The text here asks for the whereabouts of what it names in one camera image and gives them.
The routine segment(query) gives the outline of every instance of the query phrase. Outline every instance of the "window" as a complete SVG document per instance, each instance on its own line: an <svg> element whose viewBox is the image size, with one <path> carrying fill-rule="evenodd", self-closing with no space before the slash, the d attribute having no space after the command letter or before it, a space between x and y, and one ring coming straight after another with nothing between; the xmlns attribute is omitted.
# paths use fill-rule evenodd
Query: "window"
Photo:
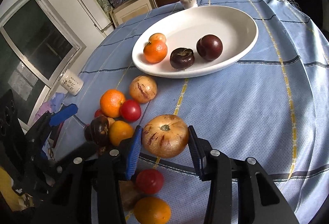
<svg viewBox="0 0 329 224"><path fill-rule="evenodd" d="M19 0L0 19L0 96L12 89L27 127L85 47L47 0Z"/></svg>

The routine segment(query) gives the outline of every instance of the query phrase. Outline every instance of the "silver screw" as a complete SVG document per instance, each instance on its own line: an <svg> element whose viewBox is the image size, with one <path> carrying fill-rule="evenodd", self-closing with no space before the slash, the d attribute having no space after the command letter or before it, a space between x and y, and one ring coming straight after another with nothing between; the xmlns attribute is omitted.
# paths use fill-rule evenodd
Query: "silver screw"
<svg viewBox="0 0 329 224"><path fill-rule="evenodd" d="M119 154L119 151L117 149L113 149L110 151L111 156L117 156Z"/></svg>
<svg viewBox="0 0 329 224"><path fill-rule="evenodd" d="M82 158L81 157L77 157L73 160L73 163L75 163L76 165L77 164L80 164L82 162Z"/></svg>
<svg viewBox="0 0 329 224"><path fill-rule="evenodd" d="M63 172L63 168L59 165L58 167L56 167L57 173L62 173Z"/></svg>
<svg viewBox="0 0 329 224"><path fill-rule="evenodd" d="M211 154L212 156L219 156L219 155L220 155L220 151L219 151L219 150L211 150L211 151L210 151L210 154Z"/></svg>
<svg viewBox="0 0 329 224"><path fill-rule="evenodd" d="M255 158L252 158L252 157L249 157L249 158L247 159L247 162L248 162L249 164L251 164L251 165L254 165L254 164L256 164L256 159L255 159Z"/></svg>

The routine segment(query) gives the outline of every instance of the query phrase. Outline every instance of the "picture frame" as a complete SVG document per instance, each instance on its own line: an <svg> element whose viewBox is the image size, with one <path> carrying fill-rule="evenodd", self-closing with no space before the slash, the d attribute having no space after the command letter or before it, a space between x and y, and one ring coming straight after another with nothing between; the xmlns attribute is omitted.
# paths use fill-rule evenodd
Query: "picture frame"
<svg viewBox="0 0 329 224"><path fill-rule="evenodd" d="M155 0L128 0L110 12L115 28L120 24L157 8Z"/></svg>

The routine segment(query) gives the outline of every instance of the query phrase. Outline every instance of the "tomato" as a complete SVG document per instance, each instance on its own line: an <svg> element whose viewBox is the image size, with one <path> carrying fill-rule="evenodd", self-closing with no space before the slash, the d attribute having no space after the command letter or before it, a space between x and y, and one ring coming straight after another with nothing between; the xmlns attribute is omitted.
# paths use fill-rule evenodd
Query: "tomato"
<svg viewBox="0 0 329 224"><path fill-rule="evenodd" d="M101 109L98 109L95 114L94 114L94 117L96 118L97 116L100 116L100 115L104 115L102 110Z"/></svg>
<svg viewBox="0 0 329 224"><path fill-rule="evenodd" d="M146 194L155 194L162 189L163 175L155 169L145 169L137 175L136 186Z"/></svg>
<svg viewBox="0 0 329 224"><path fill-rule="evenodd" d="M134 122L140 118L142 110L137 101L127 100L121 105L120 114L126 121Z"/></svg>

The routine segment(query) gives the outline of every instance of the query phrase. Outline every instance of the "white plate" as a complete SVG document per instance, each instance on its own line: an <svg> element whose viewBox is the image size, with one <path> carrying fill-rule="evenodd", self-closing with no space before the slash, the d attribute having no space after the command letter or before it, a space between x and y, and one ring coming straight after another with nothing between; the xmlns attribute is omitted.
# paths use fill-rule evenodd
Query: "white plate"
<svg viewBox="0 0 329 224"><path fill-rule="evenodd" d="M162 62L150 64L144 58L143 49L154 33L166 36L168 54ZM216 35L223 42L222 54L211 62L202 59L196 51L196 42L207 34ZM135 43L132 58L139 70L150 75L164 78L199 77L235 63L252 49L257 38L257 24L245 12L225 6L202 6L174 13L149 27ZM172 68L169 58L176 48L193 49L195 63L185 70Z"/></svg>

